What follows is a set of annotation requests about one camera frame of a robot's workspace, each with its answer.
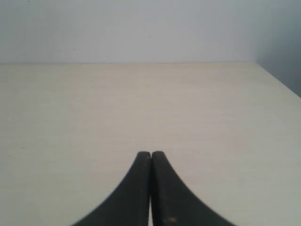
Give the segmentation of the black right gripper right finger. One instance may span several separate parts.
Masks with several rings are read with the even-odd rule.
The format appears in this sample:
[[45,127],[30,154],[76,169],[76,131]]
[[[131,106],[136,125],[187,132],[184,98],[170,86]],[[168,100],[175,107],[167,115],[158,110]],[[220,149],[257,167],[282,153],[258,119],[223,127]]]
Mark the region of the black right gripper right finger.
[[183,183],[162,151],[152,153],[151,212],[154,226],[230,226]]

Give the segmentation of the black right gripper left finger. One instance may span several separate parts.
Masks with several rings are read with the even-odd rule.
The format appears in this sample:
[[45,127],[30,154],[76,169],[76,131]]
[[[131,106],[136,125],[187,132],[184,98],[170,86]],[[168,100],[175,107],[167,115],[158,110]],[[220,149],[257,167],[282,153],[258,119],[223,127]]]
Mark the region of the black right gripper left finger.
[[138,152],[116,189],[76,226],[147,226],[151,154]]

